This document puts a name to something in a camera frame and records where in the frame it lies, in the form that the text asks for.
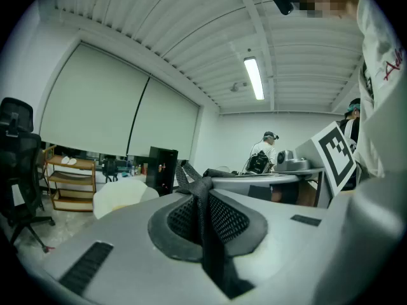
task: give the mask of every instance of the person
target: person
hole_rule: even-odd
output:
[[[357,146],[359,138],[359,122],[361,116],[361,99],[355,98],[350,102],[348,111],[345,113],[345,119],[340,121],[339,128],[346,138],[352,152]]]
[[[354,158],[367,177],[383,177],[376,149],[363,124],[406,78],[406,53],[382,11],[373,0],[291,0],[313,17],[351,16],[364,35],[364,64],[359,70],[361,108],[359,136]]]
[[[277,152],[275,151],[274,143],[278,138],[279,136],[271,131],[265,132],[263,141],[253,146],[250,157],[263,151],[270,161],[270,168],[272,168],[272,166],[276,164]]]

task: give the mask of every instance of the wooden shelf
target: wooden shelf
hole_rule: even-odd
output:
[[[54,148],[52,146],[46,149],[46,155],[51,153],[52,155],[48,158],[46,157],[46,178],[48,179],[48,191],[50,193],[53,208],[56,210],[66,210],[66,211],[93,211],[93,195],[96,193],[96,173],[95,173],[95,161],[77,159],[76,163],[73,165],[62,164],[63,156],[55,155]],[[58,165],[62,167],[75,168],[78,170],[89,170],[91,174],[81,174],[81,173],[69,173],[61,170],[55,170],[51,175],[49,175],[48,165]],[[50,182],[54,182],[56,192],[51,195]],[[59,189],[57,183],[72,184],[76,186],[91,186],[91,191],[81,191],[81,190],[70,190],[70,189]]]
[[[58,189],[52,196],[52,204],[56,210],[92,212],[93,192]]]
[[[79,186],[92,186],[93,177],[90,175],[61,172],[56,170],[48,177],[49,182],[75,184]]]
[[[46,160],[48,164],[58,165],[63,167],[78,168],[80,170],[93,170],[95,168],[95,161],[76,159],[74,165],[62,164],[61,161],[64,159],[62,156],[54,155],[50,159]]]

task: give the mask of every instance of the concrete floor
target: concrete floor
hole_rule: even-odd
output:
[[[54,210],[50,197],[45,193],[42,195],[42,200],[45,210],[42,211],[42,209],[38,208],[37,216],[51,216],[55,221],[55,226],[42,222],[32,224],[32,228],[47,247],[57,248],[61,243],[96,221],[92,212]],[[0,227],[7,239],[10,240],[14,228],[9,227],[7,220],[2,215],[0,215]],[[52,250],[44,253],[41,245],[34,239],[27,228],[23,229],[14,245],[17,247],[19,257],[25,257],[29,261],[36,261],[38,264],[41,264],[46,256],[52,253]]]

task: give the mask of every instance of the white shirt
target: white shirt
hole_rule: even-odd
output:
[[[364,35],[363,57],[371,76],[374,96],[372,98],[366,87],[361,69],[359,73],[361,119],[354,157],[371,175],[383,177],[383,166],[372,141],[363,130],[363,123],[390,95],[402,76],[406,75],[406,53],[374,1],[359,0],[357,24]]]
[[[252,156],[253,154],[258,154],[260,153],[260,151],[263,151],[266,154],[273,165],[276,164],[277,153],[274,146],[268,144],[265,141],[259,142],[258,144],[254,145],[250,156]]]

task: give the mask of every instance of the ceiling light fixture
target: ceiling light fixture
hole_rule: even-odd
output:
[[[265,99],[265,94],[263,93],[263,84],[261,83],[261,77],[256,58],[245,58],[244,65],[246,66],[247,73],[249,74],[256,99]]]

